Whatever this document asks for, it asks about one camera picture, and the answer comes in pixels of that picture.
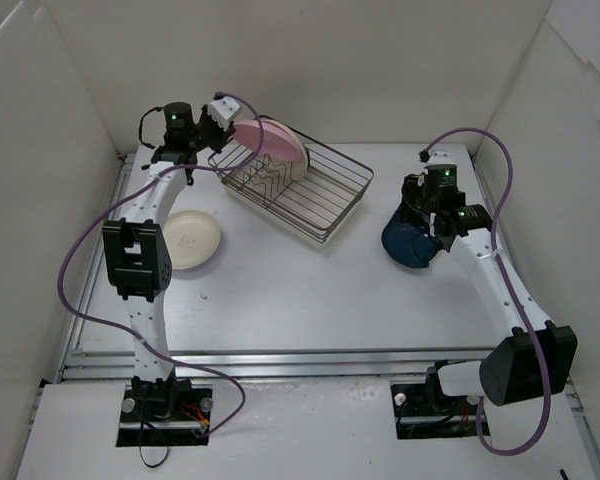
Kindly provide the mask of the pink plate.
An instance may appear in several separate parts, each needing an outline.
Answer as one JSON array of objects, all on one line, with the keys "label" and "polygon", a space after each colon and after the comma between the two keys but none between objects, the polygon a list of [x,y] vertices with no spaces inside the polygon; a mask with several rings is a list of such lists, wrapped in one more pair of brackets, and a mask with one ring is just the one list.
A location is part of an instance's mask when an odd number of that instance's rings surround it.
[{"label": "pink plate", "polygon": [[260,142],[260,125],[256,120],[241,120],[234,123],[234,140],[255,152],[261,143],[259,153],[268,155],[279,162],[299,160],[300,151],[293,140],[282,130],[261,121],[264,128],[264,140]]}]

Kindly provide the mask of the blue shell-shaped plate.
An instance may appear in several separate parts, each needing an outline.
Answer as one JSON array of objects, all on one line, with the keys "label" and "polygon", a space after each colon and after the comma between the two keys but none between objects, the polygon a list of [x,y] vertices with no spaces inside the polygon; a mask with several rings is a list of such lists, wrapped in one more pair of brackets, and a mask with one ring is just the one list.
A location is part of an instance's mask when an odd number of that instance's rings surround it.
[{"label": "blue shell-shaped plate", "polygon": [[397,208],[381,233],[381,243],[391,259],[411,269],[426,269],[442,249],[425,227],[402,220]]}]

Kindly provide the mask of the black wire dish rack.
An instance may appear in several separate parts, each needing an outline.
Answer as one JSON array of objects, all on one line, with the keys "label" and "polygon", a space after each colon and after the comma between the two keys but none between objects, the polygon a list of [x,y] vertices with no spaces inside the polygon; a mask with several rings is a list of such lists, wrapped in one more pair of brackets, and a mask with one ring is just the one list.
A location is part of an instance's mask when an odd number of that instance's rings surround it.
[{"label": "black wire dish rack", "polygon": [[374,171],[335,147],[290,128],[309,155],[309,169],[300,181],[290,179],[286,162],[268,155],[259,153],[245,163],[251,150],[234,138],[221,153],[211,155],[209,163],[232,169],[219,174],[230,195],[303,240],[323,246],[361,201]]}]

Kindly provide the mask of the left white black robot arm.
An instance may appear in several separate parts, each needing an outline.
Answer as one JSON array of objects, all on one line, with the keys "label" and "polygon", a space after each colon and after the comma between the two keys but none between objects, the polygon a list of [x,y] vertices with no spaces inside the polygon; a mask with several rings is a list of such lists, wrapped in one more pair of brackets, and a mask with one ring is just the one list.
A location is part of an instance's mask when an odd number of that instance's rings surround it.
[{"label": "left white black robot arm", "polygon": [[102,230],[107,275],[123,300],[135,339],[132,391],[144,398],[144,408],[155,418],[171,418],[179,409],[182,383],[169,361],[164,320],[165,292],[172,279],[172,261],[163,235],[177,196],[193,184],[191,167],[197,154],[221,151],[233,133],[239,104],[229,98],[204,105],[198,119],[186,102],[157,107],[164,114],[163,144],[152,149],[147,165],[147,189],[129,202],[118,220]]}]

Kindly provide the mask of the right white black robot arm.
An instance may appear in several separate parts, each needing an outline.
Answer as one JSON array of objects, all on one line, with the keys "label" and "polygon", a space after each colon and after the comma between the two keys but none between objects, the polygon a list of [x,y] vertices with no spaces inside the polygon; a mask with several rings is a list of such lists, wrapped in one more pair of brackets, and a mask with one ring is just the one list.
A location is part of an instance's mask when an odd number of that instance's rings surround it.
[{"label": "right white black robot arm", "polygon": [[508,258],[495,247],[491,216],[481,204],[469,205],[457,186],[453,164],[425,166],[405,177],[400,219],[418,228],[413,242],[416,256],[434,244],[462,267],[489,315],[498,345],[471,378],[446,366],[439,377],[422,388],[425,405],[444,412],[476,382],[477,393],[496,406],[561,393],[577,349],[569,326],[557,326],[531,299]]}]

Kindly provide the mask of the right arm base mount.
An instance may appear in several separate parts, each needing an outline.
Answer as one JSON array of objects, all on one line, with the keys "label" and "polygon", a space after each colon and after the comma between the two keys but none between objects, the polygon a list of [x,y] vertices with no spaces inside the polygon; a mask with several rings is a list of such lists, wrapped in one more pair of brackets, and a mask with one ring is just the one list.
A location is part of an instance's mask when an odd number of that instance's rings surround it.
[{"label": "right arm base mount", "polygon": [[477,437],[477,406],[466,396],[450,397],[433,381],[390,386],[398,440]]}]

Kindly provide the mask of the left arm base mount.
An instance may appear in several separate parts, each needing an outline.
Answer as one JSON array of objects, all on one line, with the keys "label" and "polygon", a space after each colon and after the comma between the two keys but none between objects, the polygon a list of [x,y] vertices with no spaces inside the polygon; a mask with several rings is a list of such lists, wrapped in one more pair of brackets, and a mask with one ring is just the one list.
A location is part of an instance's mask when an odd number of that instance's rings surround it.
[{"label": "left arm base mount", "polygon": [[116,446],[206,446],[213,408],[213,390],[193,386],[178,395],[170,411],[156,402],[142,402],[127,387],[121,402]]}]

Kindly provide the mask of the cream plate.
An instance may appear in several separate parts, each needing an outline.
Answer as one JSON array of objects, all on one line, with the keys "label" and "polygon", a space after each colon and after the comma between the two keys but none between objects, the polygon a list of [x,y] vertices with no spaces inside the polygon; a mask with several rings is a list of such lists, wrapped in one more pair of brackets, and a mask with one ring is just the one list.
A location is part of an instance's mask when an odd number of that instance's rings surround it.
[{"label": "cream plate", "polygon": [[299,160],[286,161],[288,165],[287,171],[291,180],[302,180],[309,169],[310,161],[307,150],[299,136],[290,127],[277,120],[265,119],[264,122],[284,131],[293,140],[295,146],[300,151],[300,158]]},{"label": "cream plate", "polygon": [[187,270],[204,264],[215,254],[222,230],[210,214],[187,210],[167,218],[163,235],[173,269]]}]

